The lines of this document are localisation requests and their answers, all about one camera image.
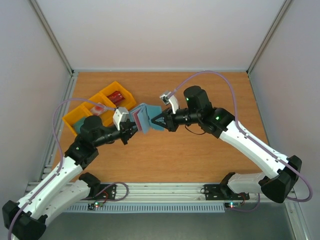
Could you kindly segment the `teal card holder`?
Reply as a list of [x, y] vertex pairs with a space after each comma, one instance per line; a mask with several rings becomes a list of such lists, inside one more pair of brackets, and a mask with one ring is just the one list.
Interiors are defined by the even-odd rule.
[[156, 131], [165, 130], [162, 126], [152, 123], [152, 119], [161, 113], [161, 106], [141, 103], [129, 111], [129, 118], [132, 122], [135, 122], [139, 132], [147, 134], [150, 129]]

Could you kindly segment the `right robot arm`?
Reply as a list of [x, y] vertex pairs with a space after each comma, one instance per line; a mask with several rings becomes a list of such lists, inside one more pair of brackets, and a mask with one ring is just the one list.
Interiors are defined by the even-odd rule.
[[213, 107], [200, 86], [188, 87], [183, 95], [186, 108], [179, 107], [177, 98], [170, 91], [163, 93], [160, 99], [169, 107], [153, 117], [152, 123], [170, 132], [175, 132], [181, 125], [198, 124], [205, 133], [230, 144], [261, 169], [260, 173], [253, 174], [228, 173], [219, 184], [225, 198], [253, 193], [283, 203], [299, 179], [301, 159], [275, 151], [246, 130], [232, 113]]

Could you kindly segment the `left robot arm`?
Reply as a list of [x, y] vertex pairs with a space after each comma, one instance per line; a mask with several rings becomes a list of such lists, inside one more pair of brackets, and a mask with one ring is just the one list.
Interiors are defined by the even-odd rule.
[[2, 207], [8, 239], [38, 240], [52, 221], [74, 203], [96, 199], [101, 193], [100, 180], [82, 171], [98, 156], [98, 147], [123, 144], [137, 132], [136, 124], [125, 117], [112, 126], [104, 126], [99, 116], [89, 116], [80, 133], [59, 164], [28, 194]]

